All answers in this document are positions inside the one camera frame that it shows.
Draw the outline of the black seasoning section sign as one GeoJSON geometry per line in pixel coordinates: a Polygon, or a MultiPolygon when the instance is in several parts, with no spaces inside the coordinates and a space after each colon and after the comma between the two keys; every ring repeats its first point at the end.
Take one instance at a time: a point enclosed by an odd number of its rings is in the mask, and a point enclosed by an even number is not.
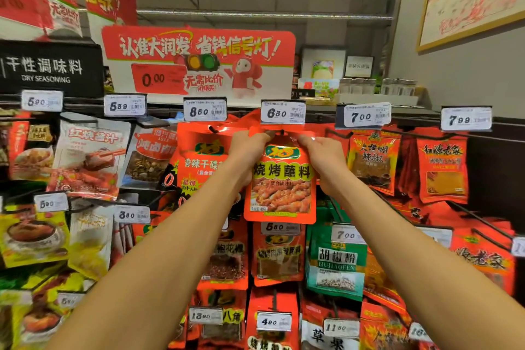
{"type": "Polygon", "coordinates": [[[0,40],[0,95],[57,90],[65,97],[104,95],[102,49],[86,42],[0,40]]]}

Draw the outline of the orange packet behind green one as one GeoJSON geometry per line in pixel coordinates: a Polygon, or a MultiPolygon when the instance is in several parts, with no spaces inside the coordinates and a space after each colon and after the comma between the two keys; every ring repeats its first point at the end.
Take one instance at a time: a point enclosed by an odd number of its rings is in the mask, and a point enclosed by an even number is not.
{"type": "Polygon", "coordinates": [[[412,318],[406,309],[405,301],[370,247],[367,248],[363,294],[362,318],[374,322],[390,320],[392,324],[393,320],[397,319],[400,324],[409,328],[412,318]]]}

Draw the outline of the orange chili powder packet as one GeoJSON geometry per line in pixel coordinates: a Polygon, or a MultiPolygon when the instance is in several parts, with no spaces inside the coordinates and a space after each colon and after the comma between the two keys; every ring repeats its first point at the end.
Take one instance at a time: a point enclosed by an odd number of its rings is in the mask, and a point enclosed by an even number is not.
{"type": "Polygon", "coordinates": [[[400,145],[399,134],[384,130],[355,130],[349,139],[347,167],[369,187],[393,196],[400,145]]]}

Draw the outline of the grey metal ceiling pipe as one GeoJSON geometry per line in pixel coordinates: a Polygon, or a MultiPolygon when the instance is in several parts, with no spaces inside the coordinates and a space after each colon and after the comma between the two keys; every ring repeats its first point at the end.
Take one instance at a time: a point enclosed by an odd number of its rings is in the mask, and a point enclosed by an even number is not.
{"type": "Polygon", "coordinates": [[[323,13],[323,12],[275,12],[275,11],[220,11],[220,10],[195,10],[195,9],[167,9],[167,8],[142,8],[138,15],[164,15],[190,17],[199,16],[206,18],[246,18],[246,19],[318,19],[318,20],[345,20],[345,21],[392,21],[391,15],[384,14],[350,14],[350,13],[323,13]]]}

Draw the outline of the person's left hand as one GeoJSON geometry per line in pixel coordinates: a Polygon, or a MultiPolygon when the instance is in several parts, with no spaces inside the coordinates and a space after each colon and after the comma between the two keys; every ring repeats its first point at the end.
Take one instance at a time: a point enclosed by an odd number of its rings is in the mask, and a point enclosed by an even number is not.
{"type": "Polygon", "coordinates": [[[235,175],[238,189],[245,188],[252,180],[253,167],[265,150],[264,146],[249,146],[248,130],[242,130],[233,135],[229,149],[227,165],[232,175],[235,175]]]}

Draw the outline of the green pepper powder packet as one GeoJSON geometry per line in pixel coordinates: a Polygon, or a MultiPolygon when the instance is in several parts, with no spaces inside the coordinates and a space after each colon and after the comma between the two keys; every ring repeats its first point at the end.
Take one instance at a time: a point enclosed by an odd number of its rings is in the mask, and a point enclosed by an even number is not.
{"type": "Polygon", "coordinates": [[[361,302],[368,247],[344,212],[332,201],[317,208],[309,229],[307,289],[361,302]]]}

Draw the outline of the red and white herb packet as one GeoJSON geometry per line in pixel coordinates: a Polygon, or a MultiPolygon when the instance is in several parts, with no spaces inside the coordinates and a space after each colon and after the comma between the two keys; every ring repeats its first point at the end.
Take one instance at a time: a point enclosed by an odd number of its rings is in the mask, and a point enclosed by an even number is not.
{"type": "Polygon", "coordinates": [[[301,301],[301,350],[359,350],[358,338],[341,338],[326,335],[323,328],[326,319],[358,320],[358,312],[347,308],[337,311],[324,300],[303,298],[301,301]]]}

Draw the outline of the red and white promotion sign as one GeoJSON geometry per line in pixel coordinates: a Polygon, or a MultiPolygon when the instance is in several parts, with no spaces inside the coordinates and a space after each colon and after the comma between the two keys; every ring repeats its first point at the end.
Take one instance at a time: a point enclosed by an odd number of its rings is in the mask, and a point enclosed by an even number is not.
{"type": "Polygon", "coordinates": [[[116,93],[147,94],[157,104],[226,97],[228,106],[254,108],[290,99],[292,32],[113,25],[101,34],[116,93]]]}

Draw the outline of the yellow packet with stew picture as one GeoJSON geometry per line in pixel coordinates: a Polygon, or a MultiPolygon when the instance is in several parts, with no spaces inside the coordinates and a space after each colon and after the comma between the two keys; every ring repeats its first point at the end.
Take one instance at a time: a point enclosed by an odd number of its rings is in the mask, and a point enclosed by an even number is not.
{"type": "Polygon", "coordinates": [[[24,286],[31,289],[31,304],[11,308],[11,350],[44,350],[70,316],[83,283],[84,276],[70,269],[47,278],[32,275],[24,286]]]}

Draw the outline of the red barbecue seasoning packet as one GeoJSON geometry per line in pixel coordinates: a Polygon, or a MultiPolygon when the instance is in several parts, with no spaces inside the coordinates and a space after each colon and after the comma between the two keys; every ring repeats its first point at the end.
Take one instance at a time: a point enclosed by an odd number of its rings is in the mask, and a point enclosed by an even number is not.
{"type": "Polygon", "coordinates": [[[310,130],[277,130],[253,166],[246,187],[244,218],[250,222],[314,224],[317,219],[317,173],[301,135],[310,130]]]}

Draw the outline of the white display shelf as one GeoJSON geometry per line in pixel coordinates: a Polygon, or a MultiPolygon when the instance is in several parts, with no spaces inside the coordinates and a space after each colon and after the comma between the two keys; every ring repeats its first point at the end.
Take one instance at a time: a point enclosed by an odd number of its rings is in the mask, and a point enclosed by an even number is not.
{"type": "Polygon", "coordinates": [[[372,104],[388,102],[392,106],[416,107],[419,103],[417,96],[383,95],[383,94],[335,94],[333,98],[337,104],[372,104]]]}

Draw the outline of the red star anise packet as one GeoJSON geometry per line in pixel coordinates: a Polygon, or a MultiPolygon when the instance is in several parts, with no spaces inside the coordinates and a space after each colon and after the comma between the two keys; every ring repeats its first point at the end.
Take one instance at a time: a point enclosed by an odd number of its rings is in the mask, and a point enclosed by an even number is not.
{"type": "Polygon", "coordinates": [[[197,306],[222,310],[222,323],[199,325],[199,349],[243,350],[246,333],[246,290],[198,291],[197,306]]]}

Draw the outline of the black shelf rail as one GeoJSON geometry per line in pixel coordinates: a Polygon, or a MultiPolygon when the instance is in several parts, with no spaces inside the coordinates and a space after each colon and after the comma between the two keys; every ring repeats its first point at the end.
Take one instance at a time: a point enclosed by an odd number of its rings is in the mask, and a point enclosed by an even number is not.
{"type": "MultiPolygon", "coordinates": [[[[0,108],[20,109],[20,95],[0,95],[0,108]]],[[[86,115],[103,117],[102,99],[65,97],[63,109],[66,112],[75,112],[86,115]]],[[[242,117],[253,111],[254,107],[227,107],[228,114],[236,117],[242,117]]],[[[182,112],[183,107],[180,104],[148,104],[148,114],[155,116],[168,116],[182,112]]],[[[328,120],[336,117],[336,107],[329,105],[307,105],[307,121],[328,120]]],[[[437,123],[441,120],[439,112],[425,109],[421,106],[392,106],[392,119],[404,121],[420,121],[437,123]]],[[[494,117],[492,121],[492,130],[503,127],[516,127],[525,129],[525,119],[494,117]]]]}

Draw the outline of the row of glass jars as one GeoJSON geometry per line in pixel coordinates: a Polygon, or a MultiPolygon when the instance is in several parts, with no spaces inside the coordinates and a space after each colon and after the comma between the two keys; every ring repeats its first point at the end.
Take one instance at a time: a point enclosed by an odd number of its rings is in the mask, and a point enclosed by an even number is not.
{"type": "Polygon", "coordinates": [[[414,96],[417,81],[401,78],[345,77],[339,82],[339,94],[380,94],[390,96],[414,96]]]}

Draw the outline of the red packet with brown powder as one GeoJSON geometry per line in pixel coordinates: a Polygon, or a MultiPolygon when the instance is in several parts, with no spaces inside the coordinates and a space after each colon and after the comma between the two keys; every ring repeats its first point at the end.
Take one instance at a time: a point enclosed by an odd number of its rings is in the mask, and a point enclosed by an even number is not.
{"type": "Polygon", "coordinates": [[[253,223],[252,277],[256,287],[302,281],[305,275],[306,225],[253,223]]]}

